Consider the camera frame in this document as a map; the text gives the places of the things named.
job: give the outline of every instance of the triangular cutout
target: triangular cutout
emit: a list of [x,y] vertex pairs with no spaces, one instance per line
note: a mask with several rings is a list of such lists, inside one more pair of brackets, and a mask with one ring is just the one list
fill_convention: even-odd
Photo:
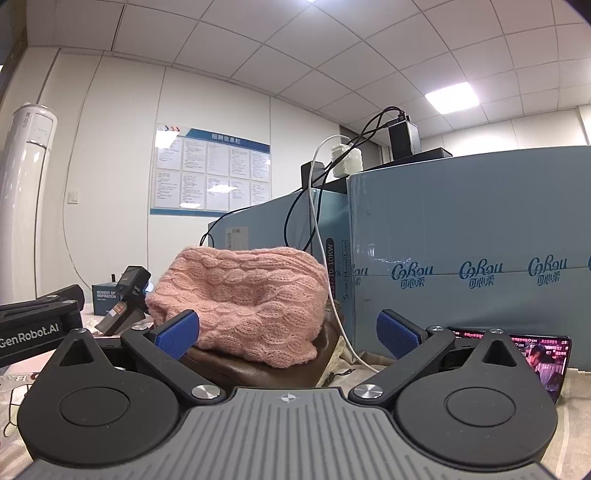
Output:
[[517,366],[513,356],[509,353],[505,344],[500,340],[495,340],[491,343],[484,356],[483,362],[486,364],[504,365],[505,367]]
[[70,365],[91,364],[92,355],[86,346],[84,340],[76,340],[64,356],[60,367],[69,367]]

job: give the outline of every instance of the video stream on screen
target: video stream on screen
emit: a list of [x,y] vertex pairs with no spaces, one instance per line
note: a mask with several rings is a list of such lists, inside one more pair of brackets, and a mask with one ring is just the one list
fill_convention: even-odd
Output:
[[[476,338],[484,336],[480,332],[466,330],[452,330],[458,338]],[[515,336],[511,339],[530,367],[545,386],[546,390],[556,402],[564,382],[567,358],[569,356],[570,340],[565,337]]]

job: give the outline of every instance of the wall switch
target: wall switch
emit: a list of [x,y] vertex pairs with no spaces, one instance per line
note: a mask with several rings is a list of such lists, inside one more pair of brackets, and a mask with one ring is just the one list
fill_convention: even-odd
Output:
[[68,192],[68,203],[78,205],[78,191]]

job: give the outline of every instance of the cream fluffy fabric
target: cream fluffy fabric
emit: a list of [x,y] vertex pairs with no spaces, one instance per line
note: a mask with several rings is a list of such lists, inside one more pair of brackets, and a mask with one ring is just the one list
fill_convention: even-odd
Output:
[[185,248],[146,298],[155,325],[183,310],[200,319],[197,347],[286,368],[316,357],[326,270],[294,248]]

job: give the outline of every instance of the dark teal box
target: dark teal box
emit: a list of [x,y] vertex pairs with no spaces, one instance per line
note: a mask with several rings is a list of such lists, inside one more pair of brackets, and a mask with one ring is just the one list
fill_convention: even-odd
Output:
[[92,286],[92,306],[95,315],[104,317],[117,305],[119,294],[115,291],[117,283],[100,283]]

